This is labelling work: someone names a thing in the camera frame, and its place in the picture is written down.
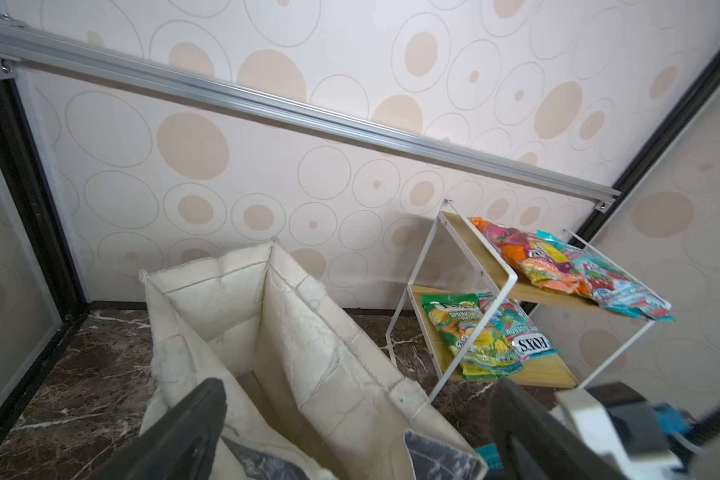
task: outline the yellow and green candy package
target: yellow and green candy package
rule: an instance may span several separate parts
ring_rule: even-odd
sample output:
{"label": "yellow and green candy package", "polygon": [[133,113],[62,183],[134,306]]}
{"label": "yellow and green candy package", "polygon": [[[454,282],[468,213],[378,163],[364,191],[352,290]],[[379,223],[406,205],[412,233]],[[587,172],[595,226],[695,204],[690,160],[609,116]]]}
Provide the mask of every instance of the yellow and green candy package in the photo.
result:
{"label": "yellow and green candy package", "polygon": [[[422,307],[454,356],[483,317],[478,296],[474,293],[422,295]],[[465,379],[497,379],[522,369],[523,363],[515,349],[490,322],[461,360]]]}

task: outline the white label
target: white label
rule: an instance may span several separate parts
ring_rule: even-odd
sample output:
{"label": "white label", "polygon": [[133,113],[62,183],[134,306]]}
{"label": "white label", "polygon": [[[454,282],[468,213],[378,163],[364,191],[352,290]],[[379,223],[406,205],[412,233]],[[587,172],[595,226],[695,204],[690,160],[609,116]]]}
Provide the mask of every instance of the white label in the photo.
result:
{"label": "white label", "polygon": [[544,352],[552,348],[547,337],[541,333],[529,333],[528,335],[516,336],[512,339],[512,346],[522,356],[528,356],[533,353]]}

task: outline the fox's candy bag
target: fox's candy bag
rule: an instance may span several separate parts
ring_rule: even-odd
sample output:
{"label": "fox's candy bag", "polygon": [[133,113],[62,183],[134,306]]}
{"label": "fox's candy bag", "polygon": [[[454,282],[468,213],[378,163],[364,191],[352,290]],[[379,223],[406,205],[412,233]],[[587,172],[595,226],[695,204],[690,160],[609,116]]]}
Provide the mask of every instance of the fox's candy bag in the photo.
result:
{"label": "fox's candy bag", "polygon": [[[480,311],[485,313],[495,298],[493,293],[478,293]],[[507,338],[523,362],[557,353],[549,339],[514,300],[502,302],[490,322]]]}
{"label": "fox's candy bag", "polygon": [[[454,356],[483,316],[474,293],[422,295],[422,307]],[[507,339],[488,322],[461,360],[461,369],[465,379],[496,379],[519,372],[523,364]]]}
{"label": "fox's candy bag", "polygon": [[538,236],[556,246],[584,274],[590,286],[590,298],[601,308],[646,320],[674,321],[669,302],[651,293],[638,279],[607,258],[568,245],[547,232],[540,231]]}
{"label": "fox's candy bag", "polygon": [[584,276],[565,255],[533,234],[492,224],[479,216],[472,219],[478,230],[498,248],[502,258],[536,286],[562,293],[589,296]]}

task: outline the wooden shelf board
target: wooden shelf board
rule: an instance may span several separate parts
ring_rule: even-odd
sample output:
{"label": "wooden shelf board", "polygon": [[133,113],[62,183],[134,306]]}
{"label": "wooden shelf board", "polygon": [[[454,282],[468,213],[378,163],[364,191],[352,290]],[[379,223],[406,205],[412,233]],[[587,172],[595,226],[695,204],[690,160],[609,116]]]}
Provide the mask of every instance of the wooden shelf board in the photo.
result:
{"label": "wooden shelf board", "polygon": [[[501,268],[501,265],[493,255],[485,249],[485,246],[480,242],[480,239],[476,237],[476,233],[470,226],[466,225],[461,217],[456,214],[442,212],[442,215],[451,223],[451,226],[467,245],[472,255],[478,260],[496,285],[499,288],[504,287],[508,279],[507,272]],[[518,274],[518,282],[515,283],[512,290],[510,290],[509,298],[518,302],[533,302],[542,305],[558,306],[569,310],[586,310],[589,312],[605,313],[603,309],[590,299],[577,294],[565,295],[563,293],[555,293],[550,290],[541,289],[532,285],[523,274]]]}
{"label": "wooden shelf board", "polygon": [[[416,312],[419,325],[422,327],[424,339],[427,344],[432,346],[434,353],[433,361],[437,363],[436,367],[440,372],[444,372],[451,365],[454,359],[453,354],[440,338],[438,332],[434,329],[432,322],[429,321],[427,313],[422,308],[422,294],[441,295],[448,292],[428,286],[411,285],[409,293],[413,299],[413,308]],[[546,386],[561,389],[574,388],[578,385],[578,381],[573,373],[568,370],[563,360],[557,355],[549,355],[540,359],[529,360],[524,363],[522,372],[509,376],[513,382],[518,385],[529,386]],[[461,377],[461,366],[456,367],[450,380],[465,381]],[[495,382],[496,380],[477,380],[478,382]]]}

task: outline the brown marble surface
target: brown marble surface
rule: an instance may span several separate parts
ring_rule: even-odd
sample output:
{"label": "brown marble surface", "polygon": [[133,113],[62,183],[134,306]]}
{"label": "brown marble surface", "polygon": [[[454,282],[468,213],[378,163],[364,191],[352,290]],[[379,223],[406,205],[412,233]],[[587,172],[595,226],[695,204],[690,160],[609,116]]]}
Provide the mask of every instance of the brown marble surface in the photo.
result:
{"label": "brown marble surface", "polygon": [[0,478],[87,478],[138,436],[150,360],[146,312],[92,312],[0,446]]}
{"label": "brown marble surface", "polygon": [[[352,316],[386,352],[388,316]],[[437,382],[413,316],[392,335],[398,368],[429,392]],[[139,432],[155,389],[146,312],[92,312],[0,446],[0,478],[83,480]],[[474,447],[490,436],[491,386],[449,382],[434,406]],[[551,408],[552,389],[526,388]]]}

